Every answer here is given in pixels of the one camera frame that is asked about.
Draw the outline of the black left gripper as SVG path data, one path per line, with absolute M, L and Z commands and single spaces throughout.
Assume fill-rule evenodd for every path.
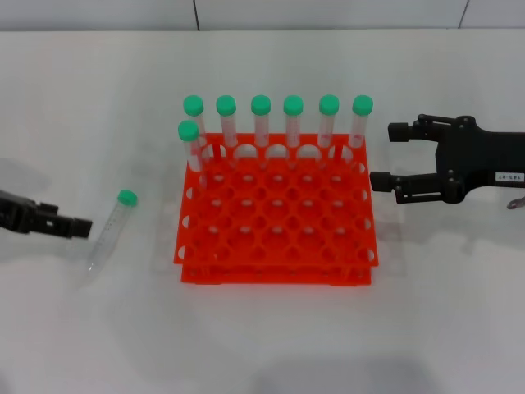
M 90 220 L 59 214 L 55 205 L 37 204 L 29 198 L 1 191 L 1 228 L 8 231 L 87 239 L 92 225 Z

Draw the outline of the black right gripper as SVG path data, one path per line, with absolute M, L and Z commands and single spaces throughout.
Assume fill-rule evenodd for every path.
M 474 117 L 448 118 L 420 114 L 412 125 L 390 123 L 390 142 L 438 142 L 436 172 L 397 176 L 371 172 L 372 190 L 395 193 L 397 204 L 445 201 L 458 204 L 475 189 L 524 187 L 524 134 L 483 130 Z

